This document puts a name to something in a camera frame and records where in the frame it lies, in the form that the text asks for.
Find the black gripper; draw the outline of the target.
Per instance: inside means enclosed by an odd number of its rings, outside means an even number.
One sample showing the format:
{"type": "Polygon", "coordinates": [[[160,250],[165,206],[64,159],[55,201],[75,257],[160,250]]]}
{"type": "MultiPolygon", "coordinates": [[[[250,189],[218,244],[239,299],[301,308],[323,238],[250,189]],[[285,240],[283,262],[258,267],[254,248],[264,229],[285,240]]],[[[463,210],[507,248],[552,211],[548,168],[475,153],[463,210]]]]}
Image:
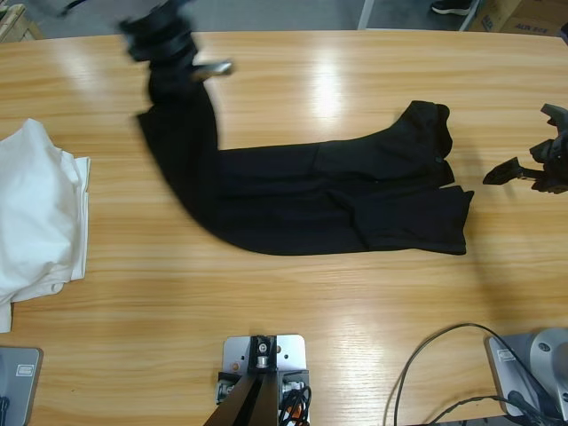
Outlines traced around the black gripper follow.
{"type": "MultiPolygon", "coordinates": [[[[147,15],[121,20],[118,29],[124,36],[128,53],[137,62],[169,63],[191,58],[197,53],[192,23],[186,7],[190,1],[165,1],[147,15]]],[[[204,82],[228,76],[234,71],[229,59],[195,65],[191,78],[204,82]]]]}
{"type": "MultiPolygon", "coordinates": [[[[548,117],[548,124],[558,130],[568,127],[568,110],[551,104],[544,104],[540,111],[548,117]]],[[[542,193],[560,194],[567,191],[567,134],[559,133],[557,138],[548,139],[530,149],[537,163],[543,165],[543,175],[538,177],[532,189],[542,193]]],[[[513,157],[491,169],[483,178],[484,185],[505,185],[513,179],[534,180],[534,174],[520,165],[513,157]]]]}

